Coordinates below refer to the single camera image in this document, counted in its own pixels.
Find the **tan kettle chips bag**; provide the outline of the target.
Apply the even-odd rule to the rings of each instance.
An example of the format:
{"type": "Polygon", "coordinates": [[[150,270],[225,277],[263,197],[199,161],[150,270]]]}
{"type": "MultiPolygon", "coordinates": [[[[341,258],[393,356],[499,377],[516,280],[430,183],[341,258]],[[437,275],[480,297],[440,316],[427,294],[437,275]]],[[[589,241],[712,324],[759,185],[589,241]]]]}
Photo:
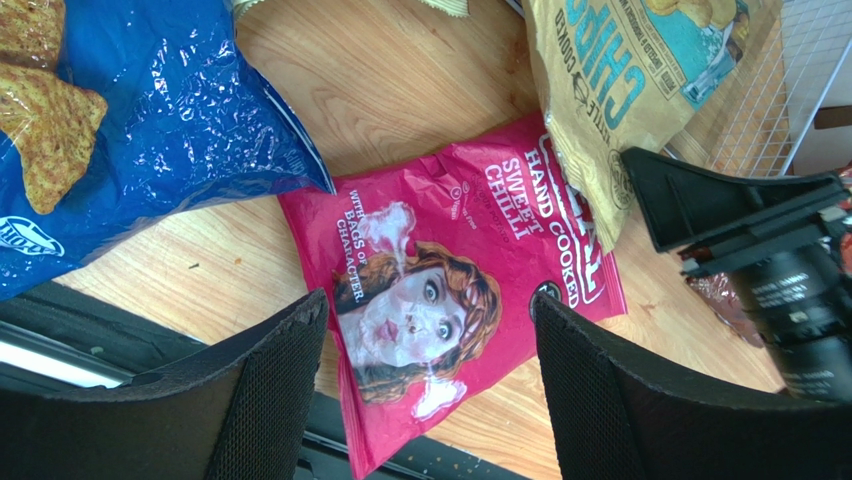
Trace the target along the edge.
{"type": "Polygon", "coordinates": [[[777,1],[526,1],[545,125],[611,251],[635,196],[619,155],[673,144],[706,164],[743,102],[777,1]]]}

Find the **red Doritos bag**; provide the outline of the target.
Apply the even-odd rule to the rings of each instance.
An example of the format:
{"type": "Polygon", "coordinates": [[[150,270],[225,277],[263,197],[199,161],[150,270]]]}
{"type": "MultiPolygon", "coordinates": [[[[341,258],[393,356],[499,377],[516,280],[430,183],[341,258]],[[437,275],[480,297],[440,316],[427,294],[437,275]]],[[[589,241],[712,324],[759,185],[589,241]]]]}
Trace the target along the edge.
{"type": "Polygon", "coordinates": [[[778,307],[784,300],[804,299],[809,288],[803,283],[814,275],[812,267],[784,273],[777,259],[766,259],[734,274],[688,277],[685,283],[735,335],[762,348],[763,338],[747,314],[760,307],[778,307]]]}

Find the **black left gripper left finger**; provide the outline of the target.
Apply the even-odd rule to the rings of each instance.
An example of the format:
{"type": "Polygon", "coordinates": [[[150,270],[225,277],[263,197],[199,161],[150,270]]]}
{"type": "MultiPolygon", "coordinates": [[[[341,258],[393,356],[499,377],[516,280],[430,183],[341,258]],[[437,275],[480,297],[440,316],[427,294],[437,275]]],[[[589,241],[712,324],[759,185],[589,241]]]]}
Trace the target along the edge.
{"type": "Polygon", "coordinates": [[[1,393],[5,479],[291,479],[329,304],[269,319],[115,387],[1,393]]]}

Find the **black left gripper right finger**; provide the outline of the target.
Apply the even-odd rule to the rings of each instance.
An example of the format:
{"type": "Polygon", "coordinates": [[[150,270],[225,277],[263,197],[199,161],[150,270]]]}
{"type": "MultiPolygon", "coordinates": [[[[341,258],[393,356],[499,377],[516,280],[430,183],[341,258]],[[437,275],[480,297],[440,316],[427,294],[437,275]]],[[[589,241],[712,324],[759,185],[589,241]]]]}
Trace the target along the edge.
{"type": "Polygon", "coordinates": [[[532,320],[566,479],[847,479],[851,408],[735,385],[657,355],[553,297],[532,320]]]}

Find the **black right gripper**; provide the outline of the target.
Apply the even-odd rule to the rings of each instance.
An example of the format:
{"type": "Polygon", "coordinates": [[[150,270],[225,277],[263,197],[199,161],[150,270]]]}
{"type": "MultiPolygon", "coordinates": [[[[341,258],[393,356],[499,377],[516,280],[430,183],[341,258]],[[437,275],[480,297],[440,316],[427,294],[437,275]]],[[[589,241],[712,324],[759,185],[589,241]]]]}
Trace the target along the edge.
{"type": "Polygon", "coordinates": [[[690,278],[727,276],[787,390],[851,399],[849,199],[838,174],[739,178],[633,147],[621,162],[659,253],[690,278]]]}

